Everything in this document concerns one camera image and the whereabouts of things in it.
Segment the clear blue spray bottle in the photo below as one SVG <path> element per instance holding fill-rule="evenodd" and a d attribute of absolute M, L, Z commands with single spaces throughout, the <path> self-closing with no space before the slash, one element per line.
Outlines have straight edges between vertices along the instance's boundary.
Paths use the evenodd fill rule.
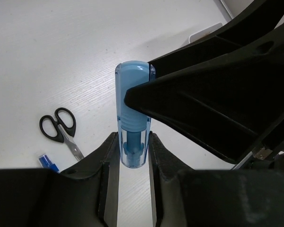
<path fill-rule="evenodd" d="M 45 169 L 51 169 L 56 173 L 60 173 L 58 166 L 54 162 L 51 161 L 51 159 L 49 158 L 47 154 L 39 155 L 37 158 L 37 161 L 40 167 L 45 168 Z"/>

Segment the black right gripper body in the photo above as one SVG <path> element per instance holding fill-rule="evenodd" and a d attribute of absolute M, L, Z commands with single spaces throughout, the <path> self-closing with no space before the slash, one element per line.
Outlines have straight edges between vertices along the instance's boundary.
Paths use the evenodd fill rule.
<path fill-rule="evenodd" d="M 239 169 L 284 171 L 284 139 L 273 150 L 263 146 L 258 152 L 249 152 L 232 168 Z"/>

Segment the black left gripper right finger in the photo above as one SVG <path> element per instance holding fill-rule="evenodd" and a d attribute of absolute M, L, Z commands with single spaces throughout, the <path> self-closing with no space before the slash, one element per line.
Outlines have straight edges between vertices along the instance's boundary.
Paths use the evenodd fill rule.
<path fill-rule="evenodd" d="M 149 135 L 156 227 L 284 227 L 284 172 L 194 170 Z"/>

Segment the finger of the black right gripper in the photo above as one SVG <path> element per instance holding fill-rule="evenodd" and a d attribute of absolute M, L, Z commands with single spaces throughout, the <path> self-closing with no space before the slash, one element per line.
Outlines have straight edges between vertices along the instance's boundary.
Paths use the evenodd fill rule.
<path fill-rule="evenodd" d="M 272 31 L 284 15 L 284 0 L 255 0 L 213 33 L 149 63 L 156 77 L 231 53 Z"/>
<path fill-rule="evenodd" d="M 284 23 L 234 52 L 126 92 L 125 104 L 228 163 L 284 142 Z"/>

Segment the blue translucent correction tape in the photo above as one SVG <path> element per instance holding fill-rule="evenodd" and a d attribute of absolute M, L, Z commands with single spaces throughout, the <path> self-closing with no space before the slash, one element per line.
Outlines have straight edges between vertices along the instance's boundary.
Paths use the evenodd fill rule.
<path fill-rule="evenodd" d="M 120 159 L 135 169 L 146 162 L 151 118 L 124 103 L 127 90 L 155 78 L 155 68 L 143 61 L 126 61 L 115 69 L 116 112 Z"/>

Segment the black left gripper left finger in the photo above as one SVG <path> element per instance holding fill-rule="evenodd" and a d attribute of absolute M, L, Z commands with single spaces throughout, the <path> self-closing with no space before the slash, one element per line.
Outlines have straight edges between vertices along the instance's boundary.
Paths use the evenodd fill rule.
<path fill-rule="evenodd" d="M 111 133 L 80 162 L 51 169 L 0 169 L 0 227 L 115 227 L 119 141 Z"/>

